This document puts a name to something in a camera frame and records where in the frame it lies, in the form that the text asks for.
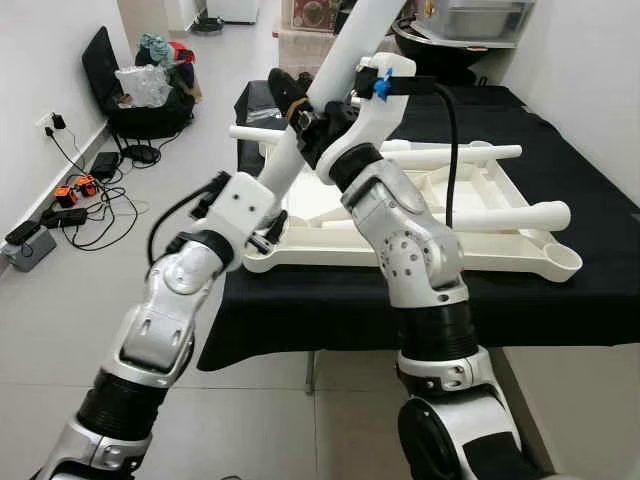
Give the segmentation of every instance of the wall outlet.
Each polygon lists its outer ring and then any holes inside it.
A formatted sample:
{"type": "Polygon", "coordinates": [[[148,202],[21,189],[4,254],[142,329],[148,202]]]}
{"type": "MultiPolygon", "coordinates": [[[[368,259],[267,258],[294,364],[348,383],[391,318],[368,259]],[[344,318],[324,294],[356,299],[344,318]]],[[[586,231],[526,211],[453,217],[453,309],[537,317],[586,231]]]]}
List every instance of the wall outlet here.
{"type": "Polygon", "coordinates": [[[51,113],[47,113],[42,116],[39,120],[36,121],[36,127],[38,127],[42,132],[44,132],[44,127],[53,128],[53,120],[51,119],[51,113]]]}

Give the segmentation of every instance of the white plastic tube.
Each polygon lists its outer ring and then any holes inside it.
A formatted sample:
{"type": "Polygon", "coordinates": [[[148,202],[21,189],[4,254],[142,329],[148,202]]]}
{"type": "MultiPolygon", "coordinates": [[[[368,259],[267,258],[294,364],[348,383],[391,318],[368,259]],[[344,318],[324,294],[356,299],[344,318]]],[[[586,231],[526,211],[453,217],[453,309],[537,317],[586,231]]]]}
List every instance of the white plastic tube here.
{"type": "MultiPolygon", "coordinates": [[[[474,163],[476,165],[484,165],[492,159],[515,158],[520,155],[522,155],[520,145],[460,147],[458,149],[460,163],[474,163]]],[[[395,160],[403,170],[434,170],[449,165],[451,148],[383,151],[382,156],[395,160]]]]}
{"type": "Polygon", "coordinates": [[[284,136],[284,130],[273,130],[271,128],[253,128],[231,125],[229,136],[240,140],[250,140],[252,142],[277,144],[284,136]]]}
{"type": "MultiPolygon", "coordinates": [[[[433,215],[445,222],[443,213],[433,215]]],[[[564,202],[540,202],[530,207],[505,208],[477,212],[455,212],[453,229],[457,232],[499,232],[501,230],[542,230],[559,232],[569,226],[571,210],[564,202]]]]}
{"type": "MultiPolygon", "coordinates": [[[[344,100],[353,84],[356,66],[362,57],[376,51],[404,3],[405,0],[356,3],[307,91],[315,109],[323,111],[327,102],[344,100]]],[[[295,132],[288,127],[258,180],[280,200],[303,164],[295,132]]]]}
{"type": "MultiPolygon", "coordinates": [[[[284,130],[274,130],[272,128],[255,128],[255,127],[242,127],[240,125],[229,126],[229,136],[231,138],[237,138],[239,140],[249,140],[251,142],[267,143],[269,145],[276,145],[280,139],[284,136],[284,130]]],[[[405,151],[405,150],[417,150],[423,148],[433,148],[432,144],[410,142],[409,140],[387,140],[382,143],[381,152],[387,151],[405,151]]]]}

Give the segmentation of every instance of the electrical cable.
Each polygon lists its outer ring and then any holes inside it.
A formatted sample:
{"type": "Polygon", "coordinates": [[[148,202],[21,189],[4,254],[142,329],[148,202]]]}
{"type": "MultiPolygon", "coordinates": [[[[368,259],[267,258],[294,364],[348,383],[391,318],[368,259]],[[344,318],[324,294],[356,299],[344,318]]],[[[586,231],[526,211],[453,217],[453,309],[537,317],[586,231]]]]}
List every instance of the electrical cable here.
{"type": "MultiPolygon", "coordinates": [[[[60,153],[62,153],[62,155],[64,156],[65,160],[67,160],[69,163],[71,163],[73,166],[75,166],[80,172],[82,172],[84,175],[89,175],[89,173],[84,169],[81,168],[79,165],[77,165],[76,163],[73,162],[73,160],[71,160],[71,158],[69,158],[69,155],[67,155],[67,153],[64,151],[64,149],[62,148],[62,146],[60,145],[60,143],[58,142],[58,140],[55,138],[55,135],[53,134],[53,132],[51,133],[51,135],[49,135],[51,140],[53,140],[53,142],[55,143],[56,147],[58,147],[58,150],[60,150],[60,153]]],[[[69,237],[69,234],[67,233],[67,231],[65,230],[64,227],[62,227],[62,232],[65,236],[65,238],[67,239],[67,241],[75,248],[77,248],[78,250],[82,250],[85,252],[96,252],[98,250],[102,250],[104,248],[107,248],[117,242],[119,242],[120,240],[122,240],[124,237],[126,237],[129,232],[133,229],[134,225],[136,224],[136,222],[138,221],[138,217],[140,216],[138,209],[136,208],[133,200],[131,200],[131,198],[129,198],[129,196],[126,194],[126,190],[124,189],[124,187],[109,187],[109,184],[104,184],[98,180],[95,181],[98,189],[101,190],[100,193],[100,200],[98,202],[95,202],[91,205],[89,205],[89,207],[87,207],[87,214],[91,214],[91,215],[95,215],[98,213],[102,213],[102,217],[99,219],[95,219],[92,218],[92,221],[103,221],[107,218],[107,213],[110,214],[110,220],[109,223],[107,224],[107,226],[105,227],[105,229],[102,231],[102,233],[100,233],[96,238],[94,238],[93,240],[89,241],[89,242],[85,242],[85,243],[79,243],[77,241],[77,236],[78,236],[78,232],[79,232],[79,225],[75,226],[75,231],[73,232],[72,236],[69,237]],[[110,194],[112,192],[115,192],[115,196],[111,196],[110,194]],[[94,247],[94,245],[96,243],[98,243],[100,240],[102,240],[102,238],[104,238],[104,236],[107,234],[107,232],[111,229],[111,227],[113,227],[115,221],[116,221],[116,214],[113,211],[113,207],[111,205],[112,200],[115,200],[117,198],[120,197],[124,197],[129,204],[131,205],[131,208],[133,210],[133,213],[131,214],[133,216],[133,219],[131,220],[131,223],[129,224],[129,226],[127,227],[127,229],[124,231],[124,233],[122,233],[121,235],[119,235],[116,239],[109,241],[108,243],[104,244],[104,245],[100,245],[97,247],[94,247]]]]}
{"type": "MultiPolygon", "coordinates": [[[[180,136],[180,134],[182,133],[182,130],[180,130],[178,133],[176,133],[173,137],[169,138],[168,140],[165,140],[164,142],[162,142],[160,145],[158,145],[157,150],[158,150],[158,158],[156,158],[155,160],[150,160],[149,162],[141,162],[140,160],[136,160],[136,159],[131,159],[131,167],[135,168],[136,170],[145,170],[147,168],[151,168],[155,165],[157,165],[158,163],[160,163],[160,160],[162,160],[162,147],[164,147],[166,144],[173,142],[176,138],[178,138],[180,136]],[[138,166],[136,164],[136,162],[138,163],[142,163],[142,166],[138,166]]],[[[147,140],[149,146],[151,147],[151,140],[147,140]]]]}
{"type": "Polygon", "coordinates": [[[442,85],[434,85],[435,92],[442,98],[449,114],[451,124],[451,163],[449,164],[449,179],[447,181],[447,201],[445,207],[445,222],[453,228],[453,194],[458,173],[458,120],[456,118],[455,99],[449,90],[442,85]]]}
{"type": "Polygon", "coordinates": [[[199,195],[202,195],[203,193],[209,191],[210,188],[210,184],[207,184],[204,187],[199,188],[195,192],[190,193],[182,200],[179,200],[173,206],[169,207],[169,209],[162,215],[160,215],[160,218],[158,218],[158,220],[156,220],[156,222],[153,224],[153,227],[151,228],[151,232],[149,232],[149,237],[147,238],[147,261],[149,262],[149,266],[155,263],[155,257],[153,255],[153,242],[156,238],[156,233],[158,233],[158,229],[160,228],[160,226],[176,211],[185,206],[187,203],[198,198],[199,195]]]}
{"type": "MultiPolygon", "coordinates": [[[[122,159],[122,162],[120,163],[122,165],[122,163],[124,163],[125,159],[128,157],[124,157],[122,159]]],[[[129,167],[129,170],[127,170],[126,172],[123,172],[122,170],[120,170],[122,172],[122,176],[126,177],[127,175],[129,175],[132,171],[133,171],[133,160],[131,160],[131,166],[129,167]]]]}
{"type": "MultiPolygon", "coordinates": [[[[78,152],[78,161],[82,160],[82,170],[85,170],[87,168],[87,160],[84,158],[84,155],[82,154],[82,152],[80,151],[80,149],[78,148],[78,142],[76,140],[76,134],[73,133],[71,131],[71,129],[69,128],[69,126],[67,125],[66,130],[71,134],[71,137],[73,138],[73,148],[75,148],[76,152],[78,152]]],[[[64,181],[64,183],[66,185],[69,185],[69,182],[74,178],[74,177],[79,177],[80,175],[74,174],[72,173],[71,175],[69,175],[66,180],[64,181]]]]}
{"type": "Polygon", "coordinates": [[[110,178],[108,181],[102,182],[102,184],[115,185],[116,183],[119,183],[120,181],[122,181],[122,179],[124,178],[124,173],[122,172],[122,170],[120,170],[120,167],[116,167],[116,171],[120,174],[119,177],[117,177],[115,180],[113,178],[110,178]]]}

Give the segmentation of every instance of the white cabinet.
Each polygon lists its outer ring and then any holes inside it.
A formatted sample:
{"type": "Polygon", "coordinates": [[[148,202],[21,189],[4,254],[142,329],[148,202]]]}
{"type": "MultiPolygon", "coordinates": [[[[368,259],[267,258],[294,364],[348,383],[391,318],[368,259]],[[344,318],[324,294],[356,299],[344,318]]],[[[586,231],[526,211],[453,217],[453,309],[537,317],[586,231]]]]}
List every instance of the white cabinet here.
{"type": "Polygon", "coordinates": [[[255,23],[258,0],[207,0],[207,13],[225,22],[255,23]]]}

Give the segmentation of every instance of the gray box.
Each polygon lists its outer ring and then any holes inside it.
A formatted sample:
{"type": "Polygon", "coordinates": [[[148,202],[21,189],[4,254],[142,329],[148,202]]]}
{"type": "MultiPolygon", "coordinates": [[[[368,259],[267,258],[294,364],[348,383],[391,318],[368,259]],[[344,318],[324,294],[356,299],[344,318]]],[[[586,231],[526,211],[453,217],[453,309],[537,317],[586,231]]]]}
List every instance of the gray box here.
{"type": "Polygon", "coordinates": [[[49,230],[41,226],[22,245],[7,244],[2,247],[2,253],[16,270],[28,272],[54,248],[56,241],[49,230]]]}

